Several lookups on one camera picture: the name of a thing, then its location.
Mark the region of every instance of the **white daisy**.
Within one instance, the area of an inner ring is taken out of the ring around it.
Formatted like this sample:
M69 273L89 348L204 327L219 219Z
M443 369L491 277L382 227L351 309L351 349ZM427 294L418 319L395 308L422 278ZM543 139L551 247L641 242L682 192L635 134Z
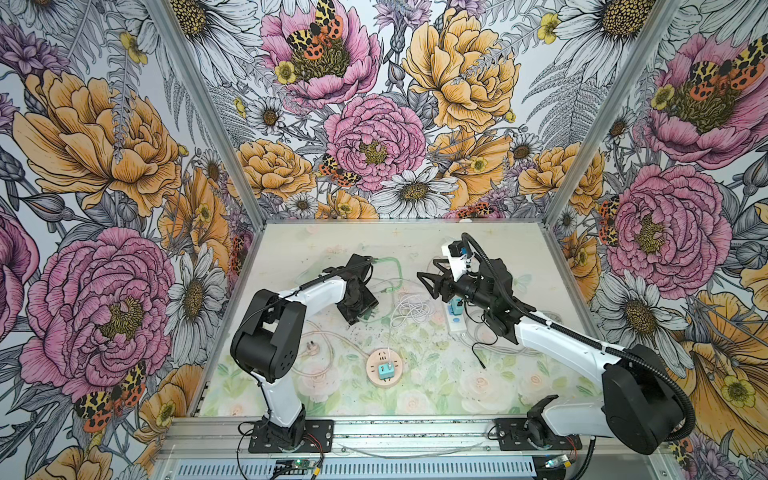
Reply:
M298 218L314 218L319 204L309 194L297 194L285 201L286 210Z
M139 50L157 53L157 63L165 78L173 72L170 57L149 16L147 2L154 0L118 0L118 11L126 18L126 27L138 39ZM248 0L170 0L181 31L192 46L197 65L211 84L245 79L241 63L253 63L246 48L259 41L258 4Z
M443 195L458 188L456 177L436 179L438 168L431 166L418 176L410 170L384 180L386 187L371 196L370 202L380 217L435 218L451 207L453 195Z
M203 365L219 326L219 310L224 304L227 277L214 262L214 250L203 244L192 265L189 254L181 256L181 283L168 290L165 335L173 332L171 357L176 365Z
M77 30L81 13L72 0L6 0L13 15L21 18L28 27L46 33L71 34Z
M603 273L591 309L608 342L626 347L640 343L655 349L675 375L685 378L694 361L670 331L684 330L688 322L677 312L657 306L659 299L658 287L647 285L642 277L624 271L622 281Z
M277 97L259 98L248 106L248 124L262 134L277 134L286 126L283 104Z
M609 148L619 145L624 137L627 136L636 118L637 115L629 107L623 107L619 116L616 117L614 123L608 128L608 133L605 134L605 144Z
M701 33L717 32L717 43L733 35L732 46L757 40L768 33L768 2L765 0L706 0L701 13L709 15L701 24Z
M541 153L544 144L535 134L521 134L515 137L509 148L509 154L516 162L533 160L533 157Z
M310 7L312 6L310 0L261 0L261 3L261 9L265 15L279 12L281 7L289 16L293 16L296 7L299 7L304 13L310 13Z
M557 238L569 237L576 231L577 224L578 214L576 210L571 205L566 204L554 223L554 234Z
M627 61L655 0L566 0L554 34L566 40L555 63L570 62L567 76L584 68L584 80L597 76L607 85Z

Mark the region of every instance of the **green cable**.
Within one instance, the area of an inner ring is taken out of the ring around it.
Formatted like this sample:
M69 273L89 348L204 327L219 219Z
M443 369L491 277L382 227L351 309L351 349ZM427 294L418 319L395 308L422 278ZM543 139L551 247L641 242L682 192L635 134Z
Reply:
M381 262L395 262L397 265L397 278L400 281L400 284L398 286L391 286L390 288L382 290L383 293L390 293L395 292L397 290L400 290L402 288L402 267L400 266L400 260L397 260L395 257L384 257L379 258L374 263L381 263Z

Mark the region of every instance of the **black mounting plate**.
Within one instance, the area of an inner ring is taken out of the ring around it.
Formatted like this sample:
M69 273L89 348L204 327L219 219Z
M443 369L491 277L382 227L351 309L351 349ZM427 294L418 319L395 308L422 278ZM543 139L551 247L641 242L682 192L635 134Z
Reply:
M494 430L498 436L498 447L502 452L513 452L519 450L538 450L545 451L549 449L540 449L528 441L528 430L525 423L528 421L525 417L494 419ZM571 442L565 437L554 437L555 444L550 449L571 450ZM576 445L576 449L581 449L581 440L578 435L570 435L571 441Z
M248 453L318 453L317 447L306 440L296 450L285 452L267 438L267 425L254 427L253 434L248 443ZM304 425L304 433L314 436L323 447L323 452L328 453L333 446L333 420L307 420Z

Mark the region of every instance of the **teal plug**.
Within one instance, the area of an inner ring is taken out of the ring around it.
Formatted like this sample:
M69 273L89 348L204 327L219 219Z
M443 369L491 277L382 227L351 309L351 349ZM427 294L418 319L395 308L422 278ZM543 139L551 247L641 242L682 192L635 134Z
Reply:
M393 376L395 376L395 366L392 363L379 365L379 378L381 380L391 379Z

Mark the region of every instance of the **orange peony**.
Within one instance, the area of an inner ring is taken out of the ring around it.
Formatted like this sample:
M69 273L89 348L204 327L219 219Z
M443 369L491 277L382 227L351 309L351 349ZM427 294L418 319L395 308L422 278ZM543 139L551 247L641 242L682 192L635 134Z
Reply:
M465 10L456 13L449 8L443 23L440 32L429 23L413 32L402 67L419 83L411 87L413 91L434 93L439 110L435 123L439 127L463 126L482 132L495 123L493 117L509 111L520 64L515 64L515 55L509 53L480 74L466 74L483 55L492 51L498 54L498 34L481 31L477 17L470 17Z
M242 144L237 151L237 160L257 198L266 192L286 200L291 195L308 192L316 185L312 164L281 142L257 140ZM232 177L227 189L234 197L239 197Z
M328 204L320 204L315 218L343 218L347 220L376 219L379 215L373 205L363 197L350 195L344 190L328 194Z
M202 378L203 367L199 365L182 365L171 370L155 394L141 404L139 417L144 425L134 432L136 440L149 443L168 431L174 417L187 416Z
M548 192L557 191L576 159L580 146L581 142L576 142L566 148L555 147L536 155L533 159L536 167L528 168L520 174L520 194L533 194L541 198ZM603 195L604 168L605 155L598 151L571 196L571 205L580 215L589 214L597 206L597 199Z
M598 257L598 239L588 237L586 233L576 237L574 232L565 239L563 254L576 279L576 284L584 300L589 302L598 289L600 281L600 258Z
M79 447L62 450L53 462L41 467L27 480L109 480L112 454L93 447L86 455Z
M493 135L475 138L463 127L438 135L429 151L436 152L439 161L451 162L443 177L458 179L458 189L451 192L451 210L473 204L492 189L491 183L498 185L504 180L504 162L511 142L506 135L495 140Z
M205 243L213 249L214 259L219 260L219 266L226 272L232 242L224 218L227 209L214 194L217 189L202 168L195 168L191 180L185 180L184 193L176 191L168 197L157 219L157 230L162 237L161 246L171 253L197 255Z
M92 78L86 86L72 74L46 71L42 79L30 74L26 86L48 116L16 113L13 138L40 175L43 191L88 193L83 208L98 204L107 189L120 191L148 217L181 186L178 146L148 99L131 92L131 122L118 163L112 117L118 93L106 80Z
M680 345L694 369L681 379L690 396L697 428L712 439L730 430L730 449L754 456L768 445L768 324L732 293L700 291L692 308L692 327Z

